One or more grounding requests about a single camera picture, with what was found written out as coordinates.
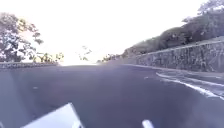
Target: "vegetation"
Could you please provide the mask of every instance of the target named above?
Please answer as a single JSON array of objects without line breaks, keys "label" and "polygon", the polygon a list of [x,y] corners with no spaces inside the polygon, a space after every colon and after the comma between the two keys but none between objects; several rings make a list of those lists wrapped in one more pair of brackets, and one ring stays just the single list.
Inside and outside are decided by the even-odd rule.
[{"label": "vegetation", "polygon": [[[28,41],[23,33],[31,33]],[[32,60],[36,54],[35,45],[40,45],[40,33],[34,24],[13,14],[0,13],[0,62],[21,62]]]},{"label": "vegetation", "polygon": [[58,53],[55,55],[49,54],[49,53],[37,53],[37,55],[33,58],[34,62],[63,62],[64,61],[64,54]]},{"label": "vegetation", "polygon": [[224,0],[210,0],[201,5],[196,17],[187,17],[186,24],[171,28],[160,36],[142,41],[124,51],[122,57],[146,54],[162,49],[224,36]]}]

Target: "tree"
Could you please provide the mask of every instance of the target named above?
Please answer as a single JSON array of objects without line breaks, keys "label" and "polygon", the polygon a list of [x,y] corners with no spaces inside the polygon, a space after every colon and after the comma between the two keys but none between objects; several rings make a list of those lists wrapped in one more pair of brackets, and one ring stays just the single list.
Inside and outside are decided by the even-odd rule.
[{"label": "tree", "polygon": [[223,9],[223,6],[224,6],[224,0],[209,0],[206,3],[203,3],[201,7],[198,9],[198,11],[199,14],[205,14],[208,12]]},{"label": "tree", "polygon": [[[22,33],[32,34],[33,42],[26,40]],[[13,14],[0,13],[0,62],[21,62],[36,54],[35,44],[42,44],[40,33],[34,24]]]}]

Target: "asphalt road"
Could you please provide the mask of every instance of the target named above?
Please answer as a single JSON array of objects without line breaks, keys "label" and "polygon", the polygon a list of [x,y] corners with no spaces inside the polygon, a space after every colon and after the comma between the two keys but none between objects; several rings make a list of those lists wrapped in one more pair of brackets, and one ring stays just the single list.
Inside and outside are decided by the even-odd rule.
[{"label": "asphalt road", "polygon": [[[184,84],[192,79],[195,85],[216,82],[209,87],[218,89],[203,92]],[[69,102],[86,128],[140,128],[144,119],[155,128],[224,127],[222,75],[71,66],[2,70],[0,81],[0,121],[6,128],[24,126]]]}]

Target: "sky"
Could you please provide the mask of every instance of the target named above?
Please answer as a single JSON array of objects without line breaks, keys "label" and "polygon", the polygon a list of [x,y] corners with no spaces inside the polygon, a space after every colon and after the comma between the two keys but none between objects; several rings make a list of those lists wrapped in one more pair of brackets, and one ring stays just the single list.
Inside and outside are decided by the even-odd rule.
[{"label": "sky", "polygon": [[34,23],[42,49],[63,52],[66,60],[87,46],[93,58],[122,53],[142,40],[180,26],[206,0],[0,0],[0,12]]}]

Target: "hillside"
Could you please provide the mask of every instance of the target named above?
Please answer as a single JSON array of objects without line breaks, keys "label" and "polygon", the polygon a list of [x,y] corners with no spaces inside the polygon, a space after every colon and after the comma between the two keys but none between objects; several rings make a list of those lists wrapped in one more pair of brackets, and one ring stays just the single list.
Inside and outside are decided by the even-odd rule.
[{"label": "hillside", "polygon": [[214,9],[223,6],[224,2],[216,0],[209,2],[201,5],[198,16],[184,19],[185,25],[171,28],[157,37],[127,48],[122,57],[132,57],[224,36],[224,9]]}]

